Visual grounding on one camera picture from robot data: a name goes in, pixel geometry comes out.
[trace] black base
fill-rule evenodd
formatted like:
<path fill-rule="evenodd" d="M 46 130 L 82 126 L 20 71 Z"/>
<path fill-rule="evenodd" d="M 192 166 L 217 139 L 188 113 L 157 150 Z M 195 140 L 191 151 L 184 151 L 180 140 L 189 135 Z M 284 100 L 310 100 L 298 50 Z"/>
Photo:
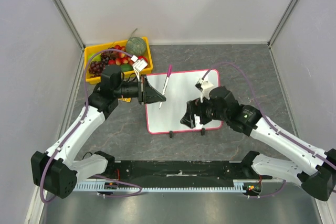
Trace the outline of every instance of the black base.
<path fill-rule="evenodd" d="M 103 176 L 141 187 L 232 187 L 234 179 L 255 179 L 259 175 L 246 167 L 246 163 L 230 161 L 121 161 L 108 164 Z M 197 176 L 168 176 L 178 174 Z"/>

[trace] fruit basket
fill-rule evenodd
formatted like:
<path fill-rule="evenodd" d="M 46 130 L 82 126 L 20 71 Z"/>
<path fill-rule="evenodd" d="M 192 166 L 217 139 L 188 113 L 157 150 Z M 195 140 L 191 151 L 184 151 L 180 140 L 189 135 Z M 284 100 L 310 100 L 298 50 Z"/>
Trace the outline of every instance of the fruit basket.
<path fill-rule="evenodd" d="M 142 56 L 147 61 L 148 65 L 145 69 L 143 69 L 141 71 L 141 74 L 148 74 L 148 73 L 152 73 L 152 71 L 153 71 L 153 61 L 152 61 L 151 51 L 149 49 L 148 39 L 146 37 L 142 37 L 142 39 L 146 42 L 146 45 L 147 45 L 147 50 Z M 113 43 L 106 43 L 106 44 L 100 44 L 100 45 L 94 45 L 94 46 L 86 47 L 85 50 L 84 50 L 84 68 L 87 65 L 90 57 L 92 57 L 93 54 L 95 54 L 96 52 L 99 52 L 99 51 L 104 50 L 104 49 L 108 49 L 110 47 L 114 47 L 116 45 L 119 45 L 120 47 L 123 48 L 123 47 L 125 47 L 126 43 L 127 43 L 127 40 L 121 40 L 121 41 L 116 41 L 116 42 L 113 42 Z M 101 65 L 98 64 L 98 67 L 101 67 L 101 68 L 102 68 L 102 65 L 106 64 L 105 62 L 102 62 L 101 60 L 100 61 L 98 60 L 96 62 L 101 63 Z M 134 73 L 134 70 L 124 72 L 125 78 L 128 78 L 133 73 Z M 100 76 L 97 76 L 97 75 L 99 75 L 99 73 L 94 74 L 94 73 L 89 73 L 89 71 L 88 71 L 86 73 L 86 76 L 85 76 L 85 81 L 90 83 L 90 84 L 97 84 L 97 83 L 100 82 Z"/>

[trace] marker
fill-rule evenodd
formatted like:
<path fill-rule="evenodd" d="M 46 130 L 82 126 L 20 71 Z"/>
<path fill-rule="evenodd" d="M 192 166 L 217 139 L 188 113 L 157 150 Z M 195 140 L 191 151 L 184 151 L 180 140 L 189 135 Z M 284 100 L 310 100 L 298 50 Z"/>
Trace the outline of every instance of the marker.
<path fill-rule="evenodd" d="M 167 77 L 166 77 L 166 80 L 165 80 L 165 82 L 164 82 L 162 95 L 164 95 L 164 94 L 166 93 L 166 89 L 167 89 L 167 86 L 168 86 L 169 77 L 170 77 L 170 75 L 171 75 L 171 73 L 172 73 L 172 70 L 173 70 L 173 65 L 170 64 L 169 67 L 168 67 Z"/>

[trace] green melon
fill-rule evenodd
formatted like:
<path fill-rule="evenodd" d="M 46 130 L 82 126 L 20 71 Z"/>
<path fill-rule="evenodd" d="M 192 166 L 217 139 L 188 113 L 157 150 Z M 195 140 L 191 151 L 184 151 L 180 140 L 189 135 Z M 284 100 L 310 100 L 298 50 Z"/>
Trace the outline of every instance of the green melon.
<path fill-rule="evenodd" d="M 132 37 L 126 43 L 126 52 L 131 55 L 141 56 L 147 50 L 146 42 L 139 37 Z"/>

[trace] whiteboard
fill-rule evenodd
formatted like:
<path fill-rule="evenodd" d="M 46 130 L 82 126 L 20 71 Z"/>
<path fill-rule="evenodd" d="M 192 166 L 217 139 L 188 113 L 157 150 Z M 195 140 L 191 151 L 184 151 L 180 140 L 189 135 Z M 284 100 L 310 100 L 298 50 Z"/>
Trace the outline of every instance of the whiteboard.
<path fill-rule="evenodd" d="M 212 120 L 206 125 L 196 124 L 194 129 L 180 123 L 181 118 L 186 112 L 187 101 L 197 99 L 201 92 L 195 87 L 197 81 L 205 74 L 207 70 L 175 72 L 170 75 L 165 97 L 167 101 L 162 103 L 159 109 L 158 103 L 146 105 L 147 129 L 152 134 L 173 132 L 195 131 L 205 128 L 206 130 L 218 129 L 221 127 L 221 121 Z M 162 92 L 166 74 L 147 75 L 151 86 Z M 205 77 L 215 87 L 219 86 L 219 73 L 217 70 L 211 70 Z"/>

